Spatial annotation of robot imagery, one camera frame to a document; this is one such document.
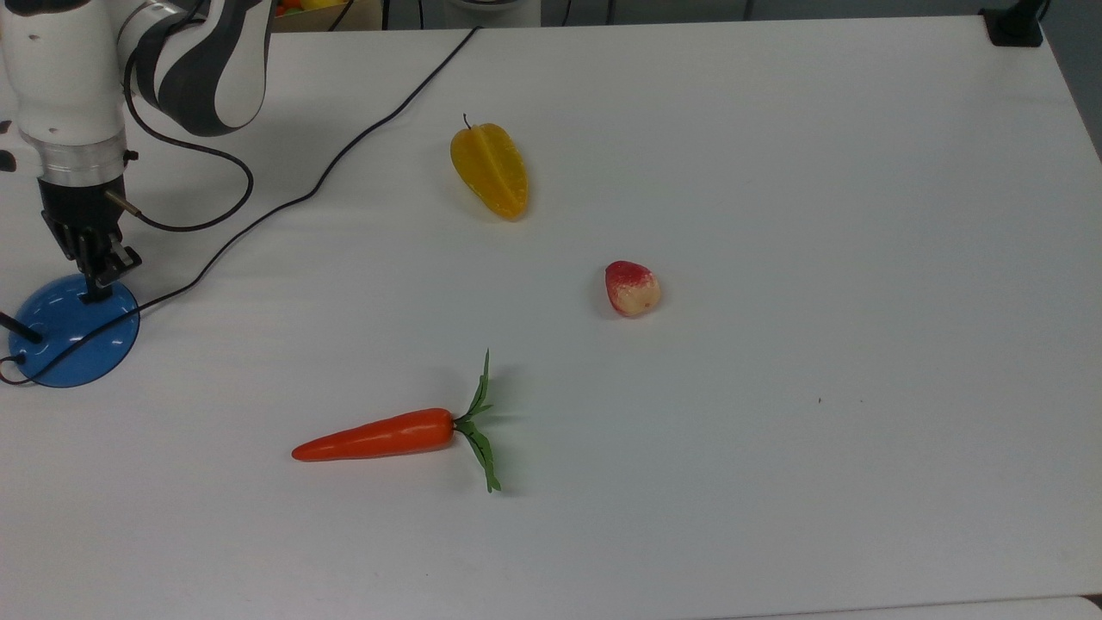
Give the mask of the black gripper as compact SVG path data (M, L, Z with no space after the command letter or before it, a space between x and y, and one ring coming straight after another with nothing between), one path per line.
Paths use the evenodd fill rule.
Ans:
M143 263L133 247L122 244L118 222L123 213L107 197L109 191L126 195L123 177L90 185L64 187L37 181L44 221L60 250L85 278L86 305L109 300L114 283Z

